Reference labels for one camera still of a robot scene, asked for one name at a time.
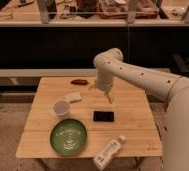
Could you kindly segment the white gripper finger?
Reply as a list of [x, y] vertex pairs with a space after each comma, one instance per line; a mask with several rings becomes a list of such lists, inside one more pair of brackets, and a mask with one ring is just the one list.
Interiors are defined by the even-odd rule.
[[106, 93], [106, 97], [109, 100], [109, 103], [112, 104], [114, 102], [114, 95], [111, 92]]

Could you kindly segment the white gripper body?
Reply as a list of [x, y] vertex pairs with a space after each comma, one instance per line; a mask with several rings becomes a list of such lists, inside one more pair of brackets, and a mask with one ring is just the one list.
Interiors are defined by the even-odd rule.
[[114, 77], [111, 75], [99, 73], [95, 80], [95, 86], [105, 92], [108, 93], [113, 87]]

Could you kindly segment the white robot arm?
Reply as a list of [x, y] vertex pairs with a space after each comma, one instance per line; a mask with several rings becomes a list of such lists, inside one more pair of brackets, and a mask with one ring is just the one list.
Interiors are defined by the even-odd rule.
[[189, 78], [123, 62], [123, 53], [112, 48], [93, 59], [95, 86], [109, 93], [116, 76], [167, 103], [162, 171], [189, 171]]

